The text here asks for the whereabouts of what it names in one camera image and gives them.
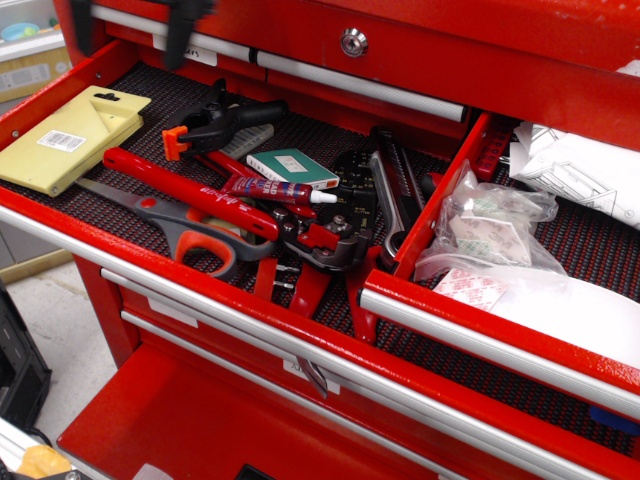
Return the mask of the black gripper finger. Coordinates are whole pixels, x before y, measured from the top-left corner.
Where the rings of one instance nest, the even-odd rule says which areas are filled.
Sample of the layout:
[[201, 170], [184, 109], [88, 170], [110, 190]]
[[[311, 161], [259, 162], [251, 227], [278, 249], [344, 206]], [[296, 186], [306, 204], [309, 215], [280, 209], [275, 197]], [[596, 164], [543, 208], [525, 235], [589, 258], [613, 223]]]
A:
[[85, 56], [94, 53], [93, 45], [93, 1], [71, 0], [70, 9], [75, 30], [76, 43]]
[[169, 7], [165, 66], [169, 70], [179, 68], [196, 23], [206, 15], [213, 14], [217, 2], [213, 0], [167, 1]]

